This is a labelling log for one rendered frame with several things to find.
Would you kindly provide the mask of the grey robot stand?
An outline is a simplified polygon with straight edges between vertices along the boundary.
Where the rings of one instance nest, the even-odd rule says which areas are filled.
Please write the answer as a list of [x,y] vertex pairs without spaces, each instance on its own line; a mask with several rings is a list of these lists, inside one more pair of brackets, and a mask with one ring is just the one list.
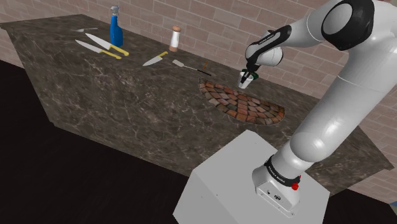
[[303,173],[299,204],[286,215],[270,203],[272,190],[256,190],[252,173],[276,149],[246,130],[194,168],[173,216],[178,224],[323,224],[329,191]]

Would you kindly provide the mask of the small yellow-handled knife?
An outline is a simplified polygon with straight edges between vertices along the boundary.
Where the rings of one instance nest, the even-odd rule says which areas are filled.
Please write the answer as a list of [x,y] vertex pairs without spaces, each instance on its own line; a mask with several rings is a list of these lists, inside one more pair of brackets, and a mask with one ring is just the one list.
[[143,66],[150,66],[150,65],[152,65],[152,64],[155,64],[155,63],[161,61],[161,60],[163,59],[162,57],[163,57],[164,55],[167,55],[167,54],[168,54],[168,52],[162,52],[161,54],[157,55],[156,57],[153,57],[152,59],[150,59],[150,60],[148,60],[147,62],[145,62],[145,63],[143,64]]

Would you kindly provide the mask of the brick patterned half-round inlay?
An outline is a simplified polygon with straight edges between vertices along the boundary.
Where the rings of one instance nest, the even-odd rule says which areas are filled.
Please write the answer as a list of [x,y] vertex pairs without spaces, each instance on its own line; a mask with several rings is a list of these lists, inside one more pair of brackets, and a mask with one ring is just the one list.
[[210,104],[237,120],[256,125],[275,125],[285,117],[285,108],[232,88],[198,79],[198,88]]

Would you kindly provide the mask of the slim yellow-handled kitchen knife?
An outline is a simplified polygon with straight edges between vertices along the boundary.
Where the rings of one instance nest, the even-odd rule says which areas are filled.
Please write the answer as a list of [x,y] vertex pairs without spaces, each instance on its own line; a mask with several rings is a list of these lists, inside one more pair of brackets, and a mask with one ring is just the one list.
[[110,55],[110,56],[112,56],[112,57],[114,57],[114,58],[116,58],[116,59],[121,59],[121,57],[120,57],[119,55],[113,54],[113,53],[108,52],[108,51],[106,51],[106,50],[101,50],[100,48],[98,48],[98,47],[96,47],[96,46],[93,46],[93,45],[90,45],[90,44],[88,44],[88,43],[86,43],[86,42],[82,42],[82,41],[79,41],[79,40],[77,40],[77,39],[76,39],[76,42],[77,42],[78,44],[80,44],[81,46],[84,46],[85,48],[88,48],[89,50],[91,50],[91,51],[93,51],[93,52],[96,52],[96,53],[105,53],[105,54]]

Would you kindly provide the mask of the blue spray bottle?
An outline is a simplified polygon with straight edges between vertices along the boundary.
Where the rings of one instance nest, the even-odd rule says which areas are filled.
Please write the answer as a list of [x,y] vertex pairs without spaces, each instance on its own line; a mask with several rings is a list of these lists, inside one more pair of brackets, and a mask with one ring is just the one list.
[[119,6],[112,6],[110,8],[112,12],[109,36],[112,45],[117,47],[121,47],[123,45],[123,31],[118,25],[118,15],[119,15]]

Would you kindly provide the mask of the white and green cup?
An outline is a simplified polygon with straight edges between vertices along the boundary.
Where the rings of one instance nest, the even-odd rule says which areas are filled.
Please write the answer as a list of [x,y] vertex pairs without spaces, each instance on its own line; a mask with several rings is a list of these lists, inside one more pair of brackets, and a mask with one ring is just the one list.
[[244,83],[242,83],[242,78],[244,76],[244,74],[246,73],[246,70],[243,69],[240,74],[239,74],[239,79],[237,82],[237,85],[239,88],[241,89],[245,89],[253,80],[256,80],[257,78],[259,78],[259,76],[256,73],[251,73],[244,81]]

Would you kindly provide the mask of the black-handled spatula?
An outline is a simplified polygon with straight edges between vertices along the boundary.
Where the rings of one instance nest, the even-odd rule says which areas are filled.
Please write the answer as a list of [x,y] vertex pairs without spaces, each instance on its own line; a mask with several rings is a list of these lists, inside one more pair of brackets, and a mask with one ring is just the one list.
[[189,69],[196,70],[196,71],[199,71],[199,72],[201,72],[201,73],[204,73],[204,74],[206,74],[206,75],[208,75],[208,76],[211,75],[211,74],[209,74],[209,73],[207,73],[207,72],[204,72],[204,71],[202,71],[202,70],[195,69],[195,68],[193,68],[193,67],[188,67],[188,66],[184,65],[182,62],[180,62],[180,61],[178,61],[178,60],[176,60],[176,59],[173,60],[172,62],[173,62],[175,65],[179,66],[179,67],[186,67],[186,68],[189,68]]

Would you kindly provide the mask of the large yellow-handled kitchen knife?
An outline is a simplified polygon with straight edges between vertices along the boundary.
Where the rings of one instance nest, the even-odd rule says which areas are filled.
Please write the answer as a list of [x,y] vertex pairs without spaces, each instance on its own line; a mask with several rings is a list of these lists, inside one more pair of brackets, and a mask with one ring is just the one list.
[[127,52],[127,51],[121,49],[120,47],[117,47],[117,46],[111,44],[111,43],[108,42],[108,41],[105,41],[105,40],[103,40],[103,39],[101,39],[101,38],[98,38],[97,36],[94,36],[94,35],[89,34],[89,33],[86,33],[85,35],[88,36],[90,39],[92,39],[92,40],[95,41],[97,44],[101,45],[103,48],[105,48],[105,49],[107,49],[107,50],[109,50],[110,48],[114,48],[114,49],[117,50],[118,52],[123,53],[124,56],[129,56],[129,52]]

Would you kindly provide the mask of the white shaker with brown cap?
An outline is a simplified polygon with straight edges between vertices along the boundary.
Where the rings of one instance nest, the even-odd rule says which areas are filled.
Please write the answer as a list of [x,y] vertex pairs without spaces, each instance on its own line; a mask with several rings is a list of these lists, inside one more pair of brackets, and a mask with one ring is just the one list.
[[172,37],[169,45],[169,50],[172,52],[176,52],[178,50],[180,32],[181,28],[178,25],[172,26]]

